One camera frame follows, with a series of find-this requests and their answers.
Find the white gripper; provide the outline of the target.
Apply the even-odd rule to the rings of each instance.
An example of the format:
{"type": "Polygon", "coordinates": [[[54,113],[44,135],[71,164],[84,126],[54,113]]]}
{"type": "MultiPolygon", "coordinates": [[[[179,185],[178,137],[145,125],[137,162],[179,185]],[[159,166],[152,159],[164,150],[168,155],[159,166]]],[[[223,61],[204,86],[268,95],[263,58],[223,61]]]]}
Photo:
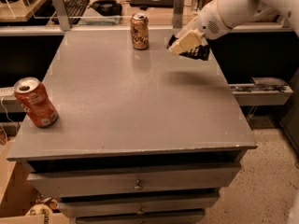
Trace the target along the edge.
{"type": "Polygon", "coordinates": [[[223,20],[219,9],[219,0],[213,0],[205,5],[179,32],[171,37],[167,49],[174,54],[181,54],[202,44],[204,34],[206,39],[215,40],[232,30],[223,20]]]}

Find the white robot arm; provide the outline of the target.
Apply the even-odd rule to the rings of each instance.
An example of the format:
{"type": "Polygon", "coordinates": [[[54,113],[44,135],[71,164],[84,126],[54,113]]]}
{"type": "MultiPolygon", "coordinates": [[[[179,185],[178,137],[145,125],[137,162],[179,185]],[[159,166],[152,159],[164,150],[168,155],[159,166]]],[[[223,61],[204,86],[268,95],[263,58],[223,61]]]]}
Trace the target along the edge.
{"type": "Polygon", "coordinates": [[[236,26],[277,11],[299,34],[299,0],[212,0],[184,28],[173,35],[168,50],[177,55],[217,39],[236,26]]]}

